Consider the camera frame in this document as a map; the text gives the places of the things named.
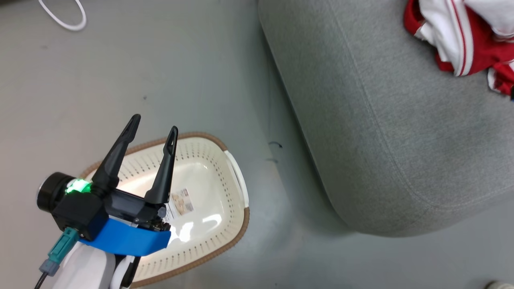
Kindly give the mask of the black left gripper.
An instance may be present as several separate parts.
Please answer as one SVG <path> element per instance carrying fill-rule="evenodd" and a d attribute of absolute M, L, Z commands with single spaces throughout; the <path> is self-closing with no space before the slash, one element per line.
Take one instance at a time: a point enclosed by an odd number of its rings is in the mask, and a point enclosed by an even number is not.
<path fill-rule="evenodd" d="M 172 186 L 178 128 L 173 126 L 163 146 L 163 156 L 152 187 L 146 192 L 145 200 L 117 189 L 119 171 L 128 145 L 134 140 L 141 115 L 134 114 L 123 128 L 122 133 L 92 176 L 92 185 L 84 179 L 55 172 L 40 186 L 37 193 L 37 206 L 44 212 L 52 212 L 63 199 L 72 192 L 89 193 L 105 197 L 106 212 L 113 217 L 136 224 L 139 228 L 165 232 L 171 225 L 165 221 Z"/>

